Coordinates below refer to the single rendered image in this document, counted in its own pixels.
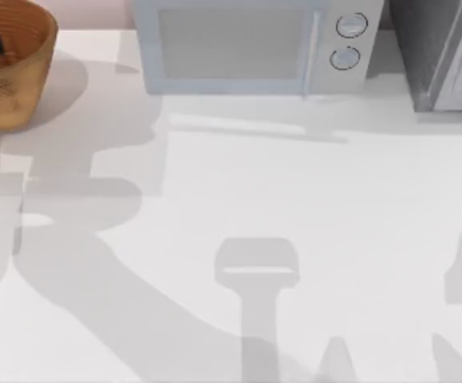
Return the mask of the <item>microwave door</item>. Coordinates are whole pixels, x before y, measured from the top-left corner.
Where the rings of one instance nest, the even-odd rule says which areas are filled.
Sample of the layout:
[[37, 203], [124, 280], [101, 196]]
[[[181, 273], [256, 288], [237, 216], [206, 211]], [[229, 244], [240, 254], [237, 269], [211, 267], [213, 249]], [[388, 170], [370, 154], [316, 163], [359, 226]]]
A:
[[132, 0], [151, 94], [302, 94], [320, 0]]

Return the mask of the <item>microwave knob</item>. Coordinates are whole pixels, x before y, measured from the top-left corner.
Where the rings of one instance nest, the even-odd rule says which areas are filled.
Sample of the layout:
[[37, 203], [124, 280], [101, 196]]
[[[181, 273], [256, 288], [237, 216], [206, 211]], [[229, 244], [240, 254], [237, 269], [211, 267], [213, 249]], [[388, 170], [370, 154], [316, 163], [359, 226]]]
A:
[[342, 38], [357, 38], [368, 28], [369, 20], [363, 13], [341, 16], [336, 22], [336, 31]]
[[335, 49], [329, 58], [331, 66], [338, 71], [351, 70], [359, 64], [360, 60], [360, 51], [350, 45]]

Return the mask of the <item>pale microwave oven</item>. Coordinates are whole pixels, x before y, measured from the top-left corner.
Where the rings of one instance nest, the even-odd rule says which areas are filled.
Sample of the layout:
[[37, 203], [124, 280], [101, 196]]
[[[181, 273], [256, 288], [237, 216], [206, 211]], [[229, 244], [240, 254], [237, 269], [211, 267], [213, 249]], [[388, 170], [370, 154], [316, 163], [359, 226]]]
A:
[[[320, 0], [318, 41], [312, 70], [310, 94], [348, 94], [361, 90], [367, 77], [369, 63], [383, 10], [384, 0]], [[336, 31], [337, 20], [346, 14], [363, 13], [369, 20], [367, 30], [357, 38], [342, 38]], [[361, 53], [359, 64], [351, 70], [338, 71], [329, 61], [335, 49], [350, 45]]]

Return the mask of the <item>wooden basket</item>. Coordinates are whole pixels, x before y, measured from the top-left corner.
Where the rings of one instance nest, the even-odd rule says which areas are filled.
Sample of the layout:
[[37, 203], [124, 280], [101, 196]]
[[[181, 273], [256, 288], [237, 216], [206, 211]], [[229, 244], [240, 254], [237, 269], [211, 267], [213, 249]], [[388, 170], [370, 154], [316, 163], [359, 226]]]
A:
[[0, 0], [0, 132], [32, 119], [49, 74], [58, 24], [31, 0]]

